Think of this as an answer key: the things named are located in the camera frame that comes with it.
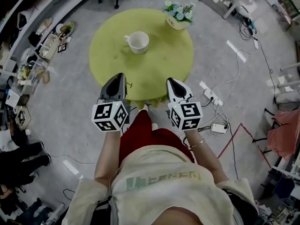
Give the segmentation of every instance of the white tape marker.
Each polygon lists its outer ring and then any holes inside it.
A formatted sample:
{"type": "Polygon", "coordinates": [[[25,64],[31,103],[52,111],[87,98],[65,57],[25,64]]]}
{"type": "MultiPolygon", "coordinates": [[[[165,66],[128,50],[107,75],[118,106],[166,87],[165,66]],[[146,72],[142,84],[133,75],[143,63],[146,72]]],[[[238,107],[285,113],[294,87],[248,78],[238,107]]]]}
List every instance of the white tape marker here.
{"type": "Polygon", "coordinates": [[[246,62],[246,58],[243,56],[243,54],[238,52],[236,47],[229,40],[227,40],[226,43],[232,48],[232,50],[234,50],[235,53],[238,53],[238,56],[240,57],[240,59],[242,59],[243,62],[246,62]]]}

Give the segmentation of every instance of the flower pot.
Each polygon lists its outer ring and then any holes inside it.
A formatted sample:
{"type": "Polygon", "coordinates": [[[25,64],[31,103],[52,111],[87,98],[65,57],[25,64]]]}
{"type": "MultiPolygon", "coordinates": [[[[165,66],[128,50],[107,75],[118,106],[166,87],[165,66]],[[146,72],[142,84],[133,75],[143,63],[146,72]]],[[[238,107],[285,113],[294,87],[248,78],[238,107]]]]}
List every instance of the flower pot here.
{"type": "Polygon", "coordinates": [[[166,21],[172,28],[176,30],[182,30],[188,26],[187,22],[178,22],[174,17],[171,16],[167,16],[166,21]]]}

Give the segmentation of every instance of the bracelet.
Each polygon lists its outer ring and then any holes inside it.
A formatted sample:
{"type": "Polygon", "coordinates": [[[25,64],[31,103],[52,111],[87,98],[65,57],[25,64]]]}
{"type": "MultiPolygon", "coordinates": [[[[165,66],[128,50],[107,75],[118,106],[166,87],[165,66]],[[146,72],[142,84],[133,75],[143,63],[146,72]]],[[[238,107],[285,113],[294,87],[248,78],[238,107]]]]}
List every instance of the bracelet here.
{"type": "Polygon", "coordinates": [[[196,145],[193,145],[193,146],[191,146],[191,148],[194,148],[194,147],[196,147],[196,146],[198,146],[199,144],[201,144],[201,143],[203,143],[205,140],[204,139],[202,139],[202,141],[200,141],[199,143],[197,143],[196,145]]]}

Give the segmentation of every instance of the pink cloth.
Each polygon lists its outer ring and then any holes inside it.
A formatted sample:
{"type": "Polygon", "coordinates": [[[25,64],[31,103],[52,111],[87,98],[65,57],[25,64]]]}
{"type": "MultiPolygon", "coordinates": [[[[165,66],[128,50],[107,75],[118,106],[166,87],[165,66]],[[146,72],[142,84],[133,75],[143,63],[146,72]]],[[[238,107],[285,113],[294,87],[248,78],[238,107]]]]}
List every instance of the pink cloth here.
{"type": "Polygon", "coordinates": [[[273,120],[281,126],[268,132],[267,146],[287,160],[296,150],[300,132],[300,108],[291,112],[278,111],[273,120]]]}

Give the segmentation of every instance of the white cup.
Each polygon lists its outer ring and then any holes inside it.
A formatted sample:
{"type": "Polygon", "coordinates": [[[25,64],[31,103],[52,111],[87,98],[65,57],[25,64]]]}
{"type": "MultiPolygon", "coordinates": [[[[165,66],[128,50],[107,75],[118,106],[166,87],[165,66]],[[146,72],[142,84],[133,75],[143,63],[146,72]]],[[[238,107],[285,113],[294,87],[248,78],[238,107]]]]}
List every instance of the white cup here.
{"type": "Polygon", "coordinates": [[[144,32],[134,32],[130,36],[125,35],[124,39],[135,54],[142,54],[148,49],[149,37],[144,32]]]}

